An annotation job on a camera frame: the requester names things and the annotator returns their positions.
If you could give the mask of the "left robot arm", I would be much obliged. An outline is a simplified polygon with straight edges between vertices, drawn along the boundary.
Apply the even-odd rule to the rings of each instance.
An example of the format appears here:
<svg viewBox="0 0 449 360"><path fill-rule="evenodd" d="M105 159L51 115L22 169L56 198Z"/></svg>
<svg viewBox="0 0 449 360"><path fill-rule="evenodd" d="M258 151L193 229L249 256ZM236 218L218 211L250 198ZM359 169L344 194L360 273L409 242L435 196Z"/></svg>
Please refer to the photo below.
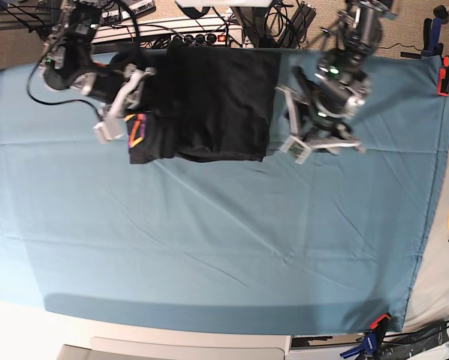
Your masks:
<svg viewBox="0 0 449 360"><path fill-rule="evenodd" d="M334 38L335 45L321 48L314 77L308 78L295 66L292 74L299 88L276 86L285 97L290 124L289 137L280 150L295 163L303 164L313 152L365 151L347 120L356 115L370 93L371 82L363 64L381 43L381 20L394 18L398 10L395 1L347 1L337 20L322 30L320 38Z"/></svg>

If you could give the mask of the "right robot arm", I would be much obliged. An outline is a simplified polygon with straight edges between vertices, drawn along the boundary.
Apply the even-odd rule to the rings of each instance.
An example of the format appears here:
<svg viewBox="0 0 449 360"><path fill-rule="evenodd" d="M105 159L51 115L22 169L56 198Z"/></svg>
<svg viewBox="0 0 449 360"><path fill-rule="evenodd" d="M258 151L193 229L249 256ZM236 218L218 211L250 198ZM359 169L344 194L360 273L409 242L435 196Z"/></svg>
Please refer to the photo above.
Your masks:
<svg viewBox="0 0 449 360"><path fill-rule="evenodd" d="M100 122L142 110L145 82L155 76L156 69L145 60L143 36L134 9L125 1L64 1L60 11L59 21L29 74L27 96L46 107L85 105ZM108 64L97 63L92 57L92 42L99 29L114 29L124 21L130 22L130 48L117 53ZM81 96L54 102L41 100L32 94L31 80L36 74L55 92L77 89Z"/></svg>

